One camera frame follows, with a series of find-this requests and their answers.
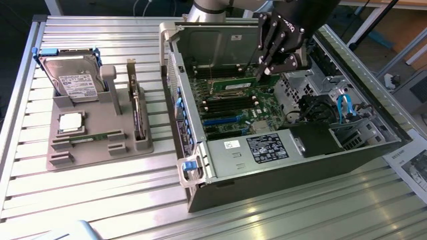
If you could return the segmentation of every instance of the hard drive label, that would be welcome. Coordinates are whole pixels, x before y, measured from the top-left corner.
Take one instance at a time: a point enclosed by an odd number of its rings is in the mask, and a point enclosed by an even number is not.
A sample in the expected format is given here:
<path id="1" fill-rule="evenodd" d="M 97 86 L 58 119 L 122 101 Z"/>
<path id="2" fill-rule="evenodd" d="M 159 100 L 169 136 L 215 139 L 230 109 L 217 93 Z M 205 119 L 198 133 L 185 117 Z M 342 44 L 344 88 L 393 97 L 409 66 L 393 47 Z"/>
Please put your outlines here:
<path id="1" fill-rule="evenodd" d="M 59 79 L 71 99 L 98 96 L 91 74 L 61 76 Z"/>
<path id="2" fill-rule="evenodd" d="M 290 157 L 278 133 L 250 137 L 246 140 L 258 164 Z"/>

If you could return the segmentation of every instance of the green circuit board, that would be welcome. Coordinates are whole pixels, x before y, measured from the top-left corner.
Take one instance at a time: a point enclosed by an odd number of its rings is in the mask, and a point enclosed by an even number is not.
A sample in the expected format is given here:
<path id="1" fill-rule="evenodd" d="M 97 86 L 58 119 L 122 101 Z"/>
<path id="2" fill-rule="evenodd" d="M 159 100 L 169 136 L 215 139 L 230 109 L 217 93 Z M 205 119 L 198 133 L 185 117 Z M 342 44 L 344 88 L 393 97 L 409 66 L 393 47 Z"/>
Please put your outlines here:
<path id="1" fill-rule="evenodd" d="M 234 110 L 235 115 L 221 116 L 205 119 L 207 112 L 199 107 L 202 123 L 207 120 L 221 120 L 239 116 L 239 121 L 234 123 L 205 126 L 205 132 L 221 135 L 225 133 L 242 131 L 242 135 L 255 134 L 253 124 L 263 121 L 270 131 L 275 131 L 285 123 L 285 115 L 281 104 L 273 92 L 274 86 L 281 76 L 273 76 L 269 84 L 261 85 L 251 74 L 242 78 L 215 78 L 190 80 L 193 94 L 197 105 L 201 106 L 206 100 L 234 99 L 239 97 L 257 97 L 258 105 L 251 108 Z"/>

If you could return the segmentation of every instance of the motherboard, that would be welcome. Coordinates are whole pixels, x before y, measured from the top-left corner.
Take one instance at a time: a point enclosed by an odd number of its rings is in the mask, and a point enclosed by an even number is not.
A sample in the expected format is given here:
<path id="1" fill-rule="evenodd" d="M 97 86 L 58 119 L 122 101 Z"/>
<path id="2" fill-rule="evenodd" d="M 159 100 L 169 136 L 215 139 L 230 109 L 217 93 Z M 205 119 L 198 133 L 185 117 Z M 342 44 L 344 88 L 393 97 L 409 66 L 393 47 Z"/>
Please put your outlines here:
<path id="1" fill-rule="evenodd" d="M 259 83 L 251 69 L 243 75 L 190 79 L 207 140 L 275 131 L 285 123 L 274 86 L 281 76 Z"/>

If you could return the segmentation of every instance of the white label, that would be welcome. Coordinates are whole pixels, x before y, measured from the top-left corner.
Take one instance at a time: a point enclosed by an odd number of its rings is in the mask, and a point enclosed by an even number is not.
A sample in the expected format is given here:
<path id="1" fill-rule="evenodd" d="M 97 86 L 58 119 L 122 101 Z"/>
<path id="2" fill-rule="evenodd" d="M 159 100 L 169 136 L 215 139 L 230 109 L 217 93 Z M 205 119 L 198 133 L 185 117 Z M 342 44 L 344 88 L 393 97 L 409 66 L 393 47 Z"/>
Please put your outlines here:
<path id="1" fill-rule="evenodd" d="M 253 84 L 253 83 L 249 82 L 249 83 L 229 85 L 229 86 L 226 86 L 226 90 L 249 88 L 249 87 L 251 87 L 251 84 Z"/>
<path id="2" fill-rule="evenodd" d="M 86 139 L 81 139 L 81 140 L 75 140 L 75 141 L 70 141 L 73 144 L 78 144 L 78 143 L 86 143 L 86 142 L 93 142 L 94 138 L 86 138 Z"/>
<path id="3" fill-rule="evenodd" d="M 239 140 L 225 141 L 226 149 L 234 149 L 241 147 Z"/>
<path id="4" fill-rule="evenodd" d="M 241 41 L 242 35 L 231 35 L 231 41 Z"/>
<path id="5" fill-rule="evenodd" d="M 71 99 L 98 96 L 91 74 L 61 76 L 59 79 Z"/>

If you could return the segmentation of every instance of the aluminum table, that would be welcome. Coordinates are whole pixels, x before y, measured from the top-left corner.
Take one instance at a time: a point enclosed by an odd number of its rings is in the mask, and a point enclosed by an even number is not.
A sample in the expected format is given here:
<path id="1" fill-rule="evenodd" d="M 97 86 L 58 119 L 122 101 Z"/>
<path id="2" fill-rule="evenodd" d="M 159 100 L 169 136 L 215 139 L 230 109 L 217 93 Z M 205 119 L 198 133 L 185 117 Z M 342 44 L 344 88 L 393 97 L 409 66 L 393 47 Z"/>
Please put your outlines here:
<path id="1" fill-rule="evenodd" d="M 187 212 L 159 68 L 165 21 L 179 18 L 55 16 L 33 23 L 0 135 L 0 239 L 33 239 L 75 220 L 103 239 L 426 239 L 426 204 L 381 158 L 338 177 Z M 153 154 L 47 172 L 54 88 L 31 59 L 34 46 L 98 46 L 119 88 L 127 59 L 137 59 Z"/>

